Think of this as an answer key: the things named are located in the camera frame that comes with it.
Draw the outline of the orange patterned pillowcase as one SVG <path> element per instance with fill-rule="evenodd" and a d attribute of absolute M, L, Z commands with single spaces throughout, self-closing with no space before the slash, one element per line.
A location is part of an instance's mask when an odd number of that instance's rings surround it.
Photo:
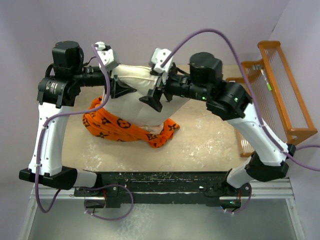
<path fill-rule="evenodd" d="M 114 142 L 136 142 L 144 141 L 151 148 L 163 147 L 169 140 L 174 137 L 175 131 L 180 128 L 172 119 L 168 118 L 159 126 L 159 133 L 152 133 L 150 130 L 143 129 L 122 118 L 115 116 L 101 108 L 93 111 L 102 103 L 102 97 L 95 98 L 90 112 L 82 116 L 82 124 L 95 137 L 114 141 Z"/>

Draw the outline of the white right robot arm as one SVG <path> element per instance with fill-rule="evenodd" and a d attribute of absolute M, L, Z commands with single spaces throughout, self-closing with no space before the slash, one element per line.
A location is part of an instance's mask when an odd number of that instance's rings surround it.
<path fill-rule="evenodd" d="M 174 96 L 203 101 L 208 111 L 242 134 L 254 151 L 242 165 L 227 173 L 222 183 L 226 195 L 235 195 L 251 180 L 269 182 L 285 178 L 289 170 L 286 159 L 294 155 L 295 146 L 283 142 L 264 120 L 259 120 L 253 99 L 242 85 L 223 80 L 222 61 L 208 52 L 195 53 L 189 59 L 190 72 L 178 74 L 172 59 L 161 66 L 170 53 L 165 48 L 155 49 L 149 65 L 157 80 L 139 101 L 159 113 L 162 97 L 168 102 Z"/>

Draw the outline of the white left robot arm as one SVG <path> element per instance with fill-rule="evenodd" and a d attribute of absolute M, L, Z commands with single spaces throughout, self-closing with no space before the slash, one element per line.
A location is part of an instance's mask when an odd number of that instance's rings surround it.
<path fill-rule="evenodd" d="M 119 97 L 133 88 L 111 78 L 118 56 L 104 42 L 93 44 L 97 67 L 84 63 L 84 52 L 76 41 L 61 41 L 52 49 L 53 63 L 38 84 L 38 130 L 32 159 L 20 170 L 19 179 L 43 186 L 69 190 L 85 187 L 91 196 L 103 191 L 98 174 L 62 164 L 62 148 L 69 116 L 82 87 L 103 86 L 107 96 Z"/>

